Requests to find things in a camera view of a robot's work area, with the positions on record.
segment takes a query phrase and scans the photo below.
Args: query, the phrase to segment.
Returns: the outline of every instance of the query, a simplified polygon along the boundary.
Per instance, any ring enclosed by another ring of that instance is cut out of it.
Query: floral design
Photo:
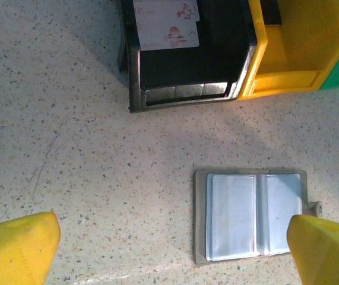
[[[195,15],[194,10],[192,9],[192,7],[189,7],[188,4],[184,3],[182,10],[177,12],[177,17],[181,18],[183,17],[184,20],[190,20],[191,19],[191,15]]]

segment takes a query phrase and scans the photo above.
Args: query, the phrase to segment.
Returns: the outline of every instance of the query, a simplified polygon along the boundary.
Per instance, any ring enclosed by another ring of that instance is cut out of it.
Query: terrazzo floor
[[[194,170],[296,167],[339,222],[339,89],[131,115],[116,0],[0,0],[0,222],[54,211],[46,284],[300,284],[290,255],[197,268]]]

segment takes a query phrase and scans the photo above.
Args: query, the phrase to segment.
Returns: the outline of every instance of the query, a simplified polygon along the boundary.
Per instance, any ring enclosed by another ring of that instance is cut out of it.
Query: black plastic holder
[[[199,46],[148,51],[140,51],[133,1],[118,2],[131,113],[237,99],[257,44],[247,0],[198,0]]]

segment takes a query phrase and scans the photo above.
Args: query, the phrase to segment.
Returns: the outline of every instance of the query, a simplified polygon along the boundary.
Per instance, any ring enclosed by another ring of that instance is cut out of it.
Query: yellow object
[[[54,213],[0,223],[0,284],[43,284],[59,240]]]
[[[260,6],[260,0],[249,0],[249,5],[258,44],[256,46],[254,56],[252,57],[250,67],[248,69],[248,73],[243,83],[238,99],[245,99],[252,96],[252,93],[255,89],[254,83],[256,73],[258,72],[259,65],[262,61],[268,43],[267,33],[265,32],[262,8]]]
[[[258,2],[252,0],[250,7]],[[318,90],[339,60],[339,0],[278,0],[278,6],[282,25],[265,26],[268,44],[254,90],[244,90],[239,99]],[[260,48],[265,44],[261,19],[254,19],[254,25]],[[258,63],[253,64],[255,72]]]
[[[312,216],[293,216],[287,240],[301,281],[339,284],[339,224]]]

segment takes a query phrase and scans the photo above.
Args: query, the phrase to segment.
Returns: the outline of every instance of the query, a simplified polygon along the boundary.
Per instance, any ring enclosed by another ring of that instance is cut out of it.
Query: card
[[[182,2],[182,3],[185,3],[188,6],[188,8],[190,9],[189,15],[191,17],[195,17],[195,20],[197,22],[199,21],[199,12],[198,12],[197,0],[185,0],[185,1],[180,1],[180,0],[134,0],[134,2]]]
[[[193,9],[186,1],[134,1],[141,51],[199,46]]]

